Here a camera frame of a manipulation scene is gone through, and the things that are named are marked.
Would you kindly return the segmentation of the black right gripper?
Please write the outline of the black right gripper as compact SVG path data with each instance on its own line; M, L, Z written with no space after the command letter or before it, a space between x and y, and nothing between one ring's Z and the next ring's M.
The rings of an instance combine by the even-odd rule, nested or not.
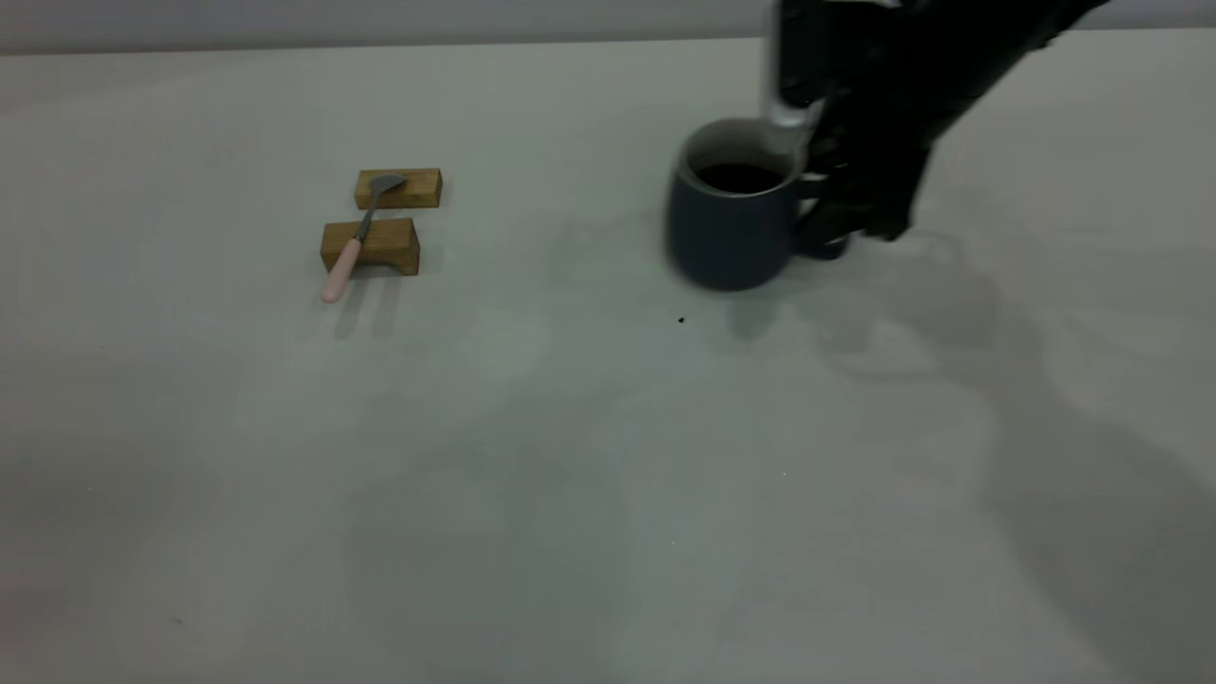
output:
M1021 1L826 1L824 113L807 144L820 194L803 237L894 242L938 139L1021 56ZM863 181L858 200L856 181Z

